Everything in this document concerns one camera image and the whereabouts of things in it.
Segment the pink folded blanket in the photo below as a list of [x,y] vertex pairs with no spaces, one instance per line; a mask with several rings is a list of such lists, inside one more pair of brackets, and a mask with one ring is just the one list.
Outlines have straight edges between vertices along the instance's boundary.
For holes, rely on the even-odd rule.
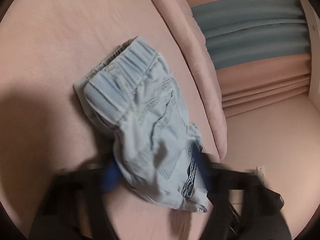
[[152,0],[177,42],[194,78],[219,158],[227,153],[227,123],[221,89],[205,38],[186,0]]

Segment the light blue denim pants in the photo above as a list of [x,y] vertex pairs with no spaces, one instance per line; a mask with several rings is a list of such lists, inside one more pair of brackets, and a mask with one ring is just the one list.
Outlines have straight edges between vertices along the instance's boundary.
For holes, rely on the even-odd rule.
[[84,113],[114,139],[123,177],[144,200],[206,212],[207,192],[193,158],[199,129],[164,57],[142,37],[122,44],[74,84]]

